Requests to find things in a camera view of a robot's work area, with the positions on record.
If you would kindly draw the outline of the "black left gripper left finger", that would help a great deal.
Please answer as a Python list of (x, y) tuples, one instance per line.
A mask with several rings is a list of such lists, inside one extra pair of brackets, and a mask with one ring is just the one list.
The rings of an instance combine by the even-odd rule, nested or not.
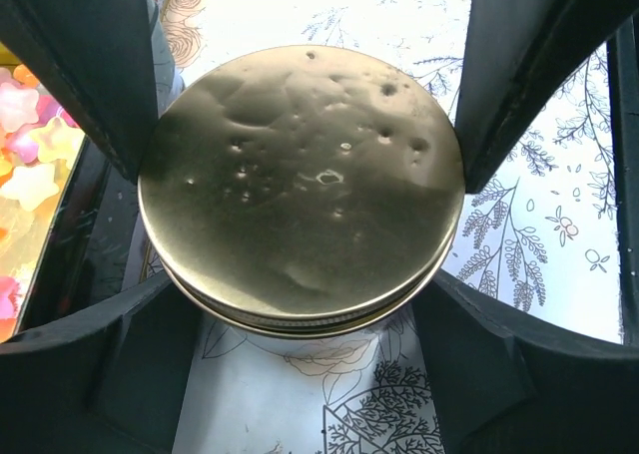
[(201, 317), (160, 273), (2, 343), (2, 452), (171, 452)]

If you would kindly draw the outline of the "black metal base rail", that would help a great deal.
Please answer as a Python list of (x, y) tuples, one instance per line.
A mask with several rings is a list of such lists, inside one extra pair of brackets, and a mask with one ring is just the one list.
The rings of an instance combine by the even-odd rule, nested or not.
[(638, 345), (638, 17), (607, 42), (623, 343)]

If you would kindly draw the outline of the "tin of gummy candies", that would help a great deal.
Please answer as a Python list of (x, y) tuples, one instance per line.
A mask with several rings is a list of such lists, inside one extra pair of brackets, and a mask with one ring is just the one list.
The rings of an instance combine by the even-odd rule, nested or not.
[(1, 50), (1, 338), (136, 283), (134, 187)]

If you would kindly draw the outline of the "gold round jar lid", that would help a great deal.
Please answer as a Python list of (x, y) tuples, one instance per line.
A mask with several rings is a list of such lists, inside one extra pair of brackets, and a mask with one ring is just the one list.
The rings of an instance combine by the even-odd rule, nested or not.
[(333, 337), (430, 282), (465, 194), (457, 136), (400, 70), (329, 46), (229, 61), (161, 117), (141, 216), (169, 277), (245, 331)]

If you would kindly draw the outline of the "clear glass jar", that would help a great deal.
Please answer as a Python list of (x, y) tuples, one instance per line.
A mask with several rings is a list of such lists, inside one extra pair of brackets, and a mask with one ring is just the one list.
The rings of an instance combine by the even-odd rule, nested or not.
[(319, 355), (324, 351), (334, 351), (341, 348), (355, 349), (364, 347), (366, 344), (375, 344), (379, 337), (386, 331), (388, 323), (389, 319), (387, 318), (353, 332), (322, 338), (303, 337), (293, 339), (268, 337), (237, 327), (233, 327), (233, 332), (242, 337), (247, 343), (266, 352), (280, 356), (300, 358)]

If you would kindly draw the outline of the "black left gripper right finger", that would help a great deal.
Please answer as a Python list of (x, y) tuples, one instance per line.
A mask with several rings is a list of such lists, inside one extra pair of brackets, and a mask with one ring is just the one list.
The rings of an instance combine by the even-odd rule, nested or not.
[(439, 272), (412, 302), (448, 453), (635, 453), (638, 350)]

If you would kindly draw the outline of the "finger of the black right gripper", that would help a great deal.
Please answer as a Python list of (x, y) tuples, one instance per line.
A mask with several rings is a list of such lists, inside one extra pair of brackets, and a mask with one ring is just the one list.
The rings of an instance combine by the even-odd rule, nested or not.
[(466, 190), (480, 192), (579, 64), (638, 0), (471, 0), (455, 117)]
[(1, 0), (1, 41), (135, 182), (159, 118), (147, 0)]

